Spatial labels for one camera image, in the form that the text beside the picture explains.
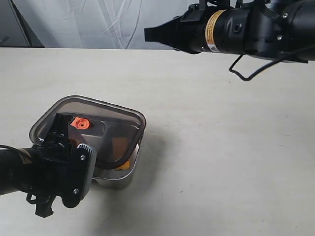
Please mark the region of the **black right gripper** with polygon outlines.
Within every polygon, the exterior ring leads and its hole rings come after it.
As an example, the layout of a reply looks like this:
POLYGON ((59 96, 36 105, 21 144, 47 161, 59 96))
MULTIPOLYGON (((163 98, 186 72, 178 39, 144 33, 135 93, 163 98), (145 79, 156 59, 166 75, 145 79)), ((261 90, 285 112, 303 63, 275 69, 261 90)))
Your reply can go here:
POLYGON ((247 9, 189 9, 179 20, 144 28, 146 42, 157 42, 177 50, 241 55, 245 53, 247 9))

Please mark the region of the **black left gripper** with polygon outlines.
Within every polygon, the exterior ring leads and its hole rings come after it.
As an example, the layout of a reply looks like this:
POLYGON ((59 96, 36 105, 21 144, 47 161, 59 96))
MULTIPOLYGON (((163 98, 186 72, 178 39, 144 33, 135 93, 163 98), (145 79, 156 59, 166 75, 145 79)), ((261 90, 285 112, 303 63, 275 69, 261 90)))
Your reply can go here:
POLYGON ((27 184, 27 202, 35 205, 35 215, 53 215, 52 204, 57 196, 67 208, 79 204, 79 189, 70 187, 69 167, 72 142, 68 126, 72 115, 56 113, 42 145, 32 147, 37 163, 31 165, 27 184))

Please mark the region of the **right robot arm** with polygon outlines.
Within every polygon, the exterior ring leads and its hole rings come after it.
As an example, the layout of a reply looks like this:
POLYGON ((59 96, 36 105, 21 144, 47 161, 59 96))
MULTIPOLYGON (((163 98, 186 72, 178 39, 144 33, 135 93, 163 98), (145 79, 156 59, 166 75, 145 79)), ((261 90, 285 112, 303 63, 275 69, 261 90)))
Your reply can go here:
POLYGON ((306 63, 315 58, 312 0, 201 0, 181 16, 144 30, 145 41, 189 54, 249 55, 306 63))

